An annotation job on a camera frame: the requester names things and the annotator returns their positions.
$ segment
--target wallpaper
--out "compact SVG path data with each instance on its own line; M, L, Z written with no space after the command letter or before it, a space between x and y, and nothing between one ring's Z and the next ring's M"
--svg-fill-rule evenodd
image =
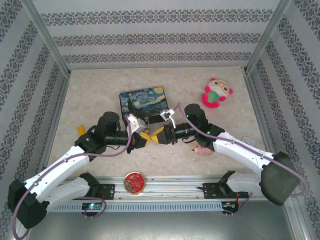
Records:
M312 239L320 239L319 16L317 1L294 0L251 72L276 151L309 184L298 200Z
M34 1L70 69L244 67L278 2Z
M0 0L0 240L9 184L37 172L65 76L19 0Z

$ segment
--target stuffed animal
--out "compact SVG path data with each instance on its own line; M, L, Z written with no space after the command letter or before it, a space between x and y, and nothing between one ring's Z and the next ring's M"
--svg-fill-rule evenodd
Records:
M229 95L234 93L224 81L217 80L214 77L211 78L204 90L206 93L202 94L202 102L205 106L212 109L219 107L219 101L223 102Z

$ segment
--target table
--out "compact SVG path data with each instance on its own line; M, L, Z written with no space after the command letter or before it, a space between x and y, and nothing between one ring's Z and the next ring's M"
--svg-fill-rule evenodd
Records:
M210 109L201 102L201 95L211 78L224 80L234 90L220 107ZM87 130L96 125L104 112L121 115L119 93L163 87L168 106L178 102L184 108L196 103L205 111L206 118L237 139L246 136L255 147L265 150L255 113L249 98L241 68L232 67L172 67L73 70L60 120L55 134L48 165L58 160L78 139L78 125ZM177 112L176 122L185 122ZM165 122L153 124L151 134ZM107 148L106 154L117 151ZM74 172L77 177L89 172L95 177L124 177L137 171L145 176L204 176L223 175L229 170L240 173L252 171L234 159L214 152L200 156L189 144L175 145L155 142L113 158L97 157L90 164Z

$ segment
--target painting print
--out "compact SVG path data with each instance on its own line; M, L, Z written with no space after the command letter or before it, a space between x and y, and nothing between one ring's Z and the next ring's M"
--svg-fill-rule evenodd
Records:
M122 115L133 114L137 118L159 115L169 109L164 89L159 87L120 93Z

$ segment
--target red round object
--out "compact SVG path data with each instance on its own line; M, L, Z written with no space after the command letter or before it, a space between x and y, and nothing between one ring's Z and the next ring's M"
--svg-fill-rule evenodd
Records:
M128 193L134 195L143 191L146 181L139 172L131 172L124 178L123 185Z

